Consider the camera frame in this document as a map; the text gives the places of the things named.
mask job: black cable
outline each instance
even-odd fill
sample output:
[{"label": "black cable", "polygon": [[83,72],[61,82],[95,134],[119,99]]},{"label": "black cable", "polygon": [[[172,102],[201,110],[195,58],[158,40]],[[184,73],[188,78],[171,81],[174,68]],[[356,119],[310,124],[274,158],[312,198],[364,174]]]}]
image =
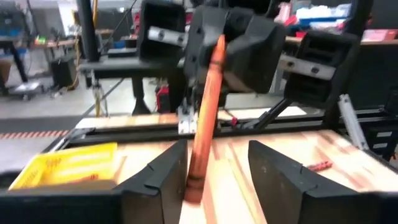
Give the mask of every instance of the black cable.
[{"label": "black cable", "polygon": [[99,50],[99,52],[102,52],[104,50],[104,48],[109,44],[109,41],[111,41],[111,39],[113,38],[114,33],[117,31],[117,29],[120,27],[120,25],[124,22],[124,19],[127,17],[127,15],[129,13],[131,13],[132,8],[134,7],[134,5],[136,4],[137,0],[134,0],[134,2],[131,4],[131,7],[129,8],[129,10],[127,10],[126,13],[124,13],[122,19],[120,20],[119,24],[116,26],[116,28],[113,30],[111,36],[109,37],[109,39],[105,42],[105,44],[102,45],[102,48]]}]

